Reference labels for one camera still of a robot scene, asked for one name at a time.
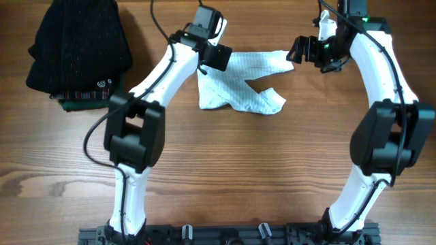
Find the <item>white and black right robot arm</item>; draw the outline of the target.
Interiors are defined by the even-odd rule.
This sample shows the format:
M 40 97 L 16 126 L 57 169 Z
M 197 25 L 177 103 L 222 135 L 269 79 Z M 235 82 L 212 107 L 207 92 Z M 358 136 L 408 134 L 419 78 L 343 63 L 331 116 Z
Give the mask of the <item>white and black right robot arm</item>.
M 435 120 L 434 108 L 421 103 L 408 86 L 383 17 L 371 17 L 365 1 L 318 2 L 316 36 L 296 38 L 286 59 L 311 62 L 324 74 L 354 60 L 367 92 L 369 110 L 353 132 L 352 170 L 338 199 L 309 233 L 318 242 L 354 243 L 364 235 L 369 210 L 382 191 L 413 167 Z

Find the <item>light blue striped cloth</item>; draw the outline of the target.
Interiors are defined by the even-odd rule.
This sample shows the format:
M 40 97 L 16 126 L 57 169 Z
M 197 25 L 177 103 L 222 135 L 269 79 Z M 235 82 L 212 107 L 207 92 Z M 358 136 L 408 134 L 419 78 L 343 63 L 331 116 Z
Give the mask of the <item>light blue striped cloth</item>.
M 227 69 L 219 71 L 205 65 L 207 74 L 198 72 L 199 107 L 212 110 L 230 105 L 239 112 L 273 115 L 281 111 L 286 99 L 273 88 L 256 92 L 247 82 L 294 69 L 287 52 L 234 52 Z

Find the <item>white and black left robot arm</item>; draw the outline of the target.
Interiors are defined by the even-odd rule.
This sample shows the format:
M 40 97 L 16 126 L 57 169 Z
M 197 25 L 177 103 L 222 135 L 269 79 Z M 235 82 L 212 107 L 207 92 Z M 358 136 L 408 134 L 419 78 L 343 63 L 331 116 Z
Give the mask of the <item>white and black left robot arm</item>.
M 169 37 L 166 53 L 152 72 L 128 93 L 110 98 L 104 148 L 116 168 L 116 195 L 104 227 L 107 241 L 136 244 L 145 236 L 147 179 L 164 148 L 166 108 L 196 71 L 226 70 L 232 49 L 219 40 L 227 23 L 220 11 L 199 5 L 193 22 Z

